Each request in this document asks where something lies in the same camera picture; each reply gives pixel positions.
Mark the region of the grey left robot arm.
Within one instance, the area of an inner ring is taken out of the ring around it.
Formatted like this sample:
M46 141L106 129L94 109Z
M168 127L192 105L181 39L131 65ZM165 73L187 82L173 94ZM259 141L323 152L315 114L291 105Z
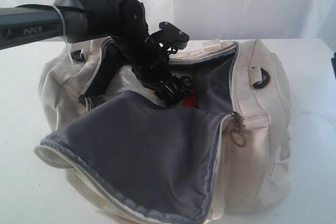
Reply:
M169 56L184 49L189 36L169 22L149 33L144 5L138 0L55 0L53 6L27 4L1 9L1 48L61 37L74 44L103 37L103 68L86 97L103 94L118 70L130 65L140 83L166 106L188 95L183 79L174 76Z

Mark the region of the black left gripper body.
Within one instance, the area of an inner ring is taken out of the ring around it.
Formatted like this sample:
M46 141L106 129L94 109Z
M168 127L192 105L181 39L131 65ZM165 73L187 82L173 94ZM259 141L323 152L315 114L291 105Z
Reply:
M115 44L131 65L136 78L146 84L172 76L168 56L148 32L129 32L115 36Z

